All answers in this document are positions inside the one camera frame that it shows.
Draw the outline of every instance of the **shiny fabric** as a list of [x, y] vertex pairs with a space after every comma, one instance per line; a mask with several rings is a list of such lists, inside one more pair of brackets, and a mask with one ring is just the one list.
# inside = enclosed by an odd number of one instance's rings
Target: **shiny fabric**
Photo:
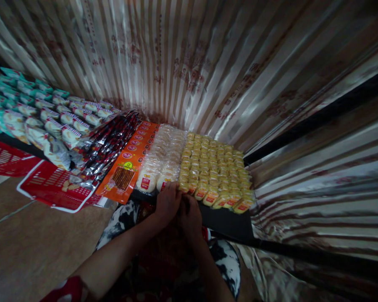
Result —
[[77, 96], [250, 151], [378, 73], [378, 6], [0, 1], [0, 56]]

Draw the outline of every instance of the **candy package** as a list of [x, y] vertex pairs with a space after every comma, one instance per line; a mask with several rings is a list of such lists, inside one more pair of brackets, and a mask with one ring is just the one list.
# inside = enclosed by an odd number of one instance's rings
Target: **candy package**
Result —
[[25, 135], [25, 117], [21, 113], [7, 109], [4, 111], [3, 120], [6, 128], [15, 138], [29, 145], [29, 141]]

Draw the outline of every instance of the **logo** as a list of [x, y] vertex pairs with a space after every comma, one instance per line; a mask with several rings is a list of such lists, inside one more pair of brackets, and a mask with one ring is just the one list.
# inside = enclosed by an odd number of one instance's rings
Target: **logo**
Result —
[[133, 155], [131, 155], [130, 153], [127, 153], [127, 152], [126, 152], [126, 153], [123, 153], [122, 156], [123, 156], [124, 158], [132, 158]]

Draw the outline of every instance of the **satin curtain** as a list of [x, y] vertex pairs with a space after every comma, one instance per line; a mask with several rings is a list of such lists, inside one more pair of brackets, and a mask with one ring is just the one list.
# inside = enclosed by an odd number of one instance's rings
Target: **satin curtain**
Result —
[[77, 96], [250, 151], [378, 73], [378, 7], [1, 0], [0, 57]]

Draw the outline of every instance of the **red basket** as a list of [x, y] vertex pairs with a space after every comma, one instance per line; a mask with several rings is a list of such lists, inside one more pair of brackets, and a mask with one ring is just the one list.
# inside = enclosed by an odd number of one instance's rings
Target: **red basket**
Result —
[[90, 191], [79, 187], [63, 191], [70, 174], [69, 171], [42, 160], [19, 183], [17, 190], [33, 200], [69, 213], [76, 213], [86, 206], [96, 204], [101, 196], [94, 194], [95, 189]]
[[22, 177], [41, 159], [0, 142], [0, 175]]

